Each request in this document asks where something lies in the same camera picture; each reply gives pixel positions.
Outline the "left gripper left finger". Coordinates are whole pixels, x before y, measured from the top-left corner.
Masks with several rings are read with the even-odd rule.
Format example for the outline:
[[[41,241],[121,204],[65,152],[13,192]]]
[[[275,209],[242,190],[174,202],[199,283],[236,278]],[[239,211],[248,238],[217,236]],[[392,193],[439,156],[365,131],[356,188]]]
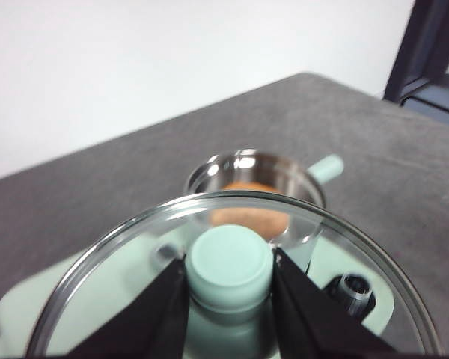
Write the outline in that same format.
[[[70,358],[181,358],[189,318],[183,259],[167,267],[119,314],[69,353]]]

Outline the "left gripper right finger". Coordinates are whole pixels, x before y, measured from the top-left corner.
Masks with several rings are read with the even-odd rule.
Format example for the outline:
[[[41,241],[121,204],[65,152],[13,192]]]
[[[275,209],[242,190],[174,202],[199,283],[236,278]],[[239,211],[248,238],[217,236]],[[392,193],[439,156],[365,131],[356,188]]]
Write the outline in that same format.
[[[331,300],[277,248],[272,309],[282,358],[397,358],[399,353]]]

